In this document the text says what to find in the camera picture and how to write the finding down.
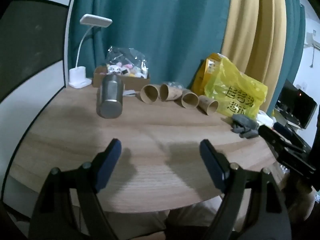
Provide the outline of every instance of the dark gray panel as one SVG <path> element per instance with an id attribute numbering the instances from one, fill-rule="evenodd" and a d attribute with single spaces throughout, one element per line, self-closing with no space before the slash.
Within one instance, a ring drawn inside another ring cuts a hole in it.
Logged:
<path id="1" fill-rule="evenodd" d="M 41 70 L 63 59 L 68 8 L 14 0 L 0 20 L 0 102 Z"/>

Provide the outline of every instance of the cardboard box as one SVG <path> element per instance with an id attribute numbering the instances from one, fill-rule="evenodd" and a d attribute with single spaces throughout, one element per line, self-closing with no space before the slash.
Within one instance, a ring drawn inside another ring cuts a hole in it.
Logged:
<path id="1" fill-rule="evenodd" d="M 95 88 L 100 87 L 102 79 L 108 73 L 106 66 L 96 67 L 93 73 L 92 86 Z M 150 84 L 150 77 L 148 78 L 137 78 L 137 77 L 126 77 L 120 76 L 122 82 L 125 85 L 125 90 L 140 91 L 145 85 Z"/>

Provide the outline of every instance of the yellow curtain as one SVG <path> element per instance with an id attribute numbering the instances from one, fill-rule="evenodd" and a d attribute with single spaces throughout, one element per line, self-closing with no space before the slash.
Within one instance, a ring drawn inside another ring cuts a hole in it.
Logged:
<path id="1" fill-rule="evenodd" d="M 281 70 L 286 37 L 285 0 L 231 0 L 222 47 L 238 69 L 268 87 L 266 111 Z"/>

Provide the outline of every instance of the yellow plastic bag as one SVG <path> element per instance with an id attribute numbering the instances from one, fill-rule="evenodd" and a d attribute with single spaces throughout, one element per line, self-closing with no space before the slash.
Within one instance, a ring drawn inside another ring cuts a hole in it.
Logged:
<path id="1" fill-rule="evenodd" d="M 215 66 L 204 87 L 205 95 L 218 101 L 217 112 L 226 116 L 245 114 L 252 119 L 256 119 L 267 92 L 266 85 L 241 73 L 227 58 Z"/>
<path id="2" fill-rule="evenodd" d="M 211 74 L 215 70 L 215 67 L 220 64 L 221 58 L 217 53 L 212 53 L 207 59 L 202 63 L 200 69 L 198 70 L 195 80 L 192 84 L 191 90 L 198 96 L 204 94 L 204 86 L 211 78 Z"/>

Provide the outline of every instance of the gray thermos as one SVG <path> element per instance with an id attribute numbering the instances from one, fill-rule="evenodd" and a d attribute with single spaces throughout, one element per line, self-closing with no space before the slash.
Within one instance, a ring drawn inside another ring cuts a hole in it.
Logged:
<path id="1" fill-rule="evenodd" d="M 123 83 L 118 75 L 106 75 L 100 86 L 100 115 L 117 118 L 122 113 Z"/>

